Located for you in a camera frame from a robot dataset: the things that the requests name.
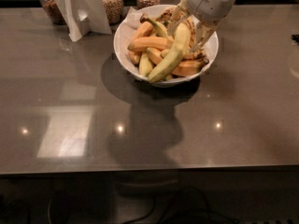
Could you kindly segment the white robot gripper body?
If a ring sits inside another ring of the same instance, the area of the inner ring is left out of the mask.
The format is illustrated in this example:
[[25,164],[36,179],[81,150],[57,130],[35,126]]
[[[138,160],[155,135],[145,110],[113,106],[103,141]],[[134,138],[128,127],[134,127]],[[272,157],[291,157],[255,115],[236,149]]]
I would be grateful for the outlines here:
[[214,22],[225,18],[235,0],[186,0],[189,12],[199,21]]

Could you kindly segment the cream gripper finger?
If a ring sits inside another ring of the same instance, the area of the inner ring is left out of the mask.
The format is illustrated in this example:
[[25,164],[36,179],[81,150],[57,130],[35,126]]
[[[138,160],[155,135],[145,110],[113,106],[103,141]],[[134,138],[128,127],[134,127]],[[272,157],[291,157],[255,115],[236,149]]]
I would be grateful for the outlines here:
[[218,21],[199,21],[196,26],[196,38],[193,46],[190,48],[191,52],[201,49],[209,38],[215,33],[219,26]]
[[167,28],[168,34],[172,35],[176,31],[178,26],[190,16],[191,12],[189,11],[187,0],[180,0],[172,13],[171,21],[169,27]]

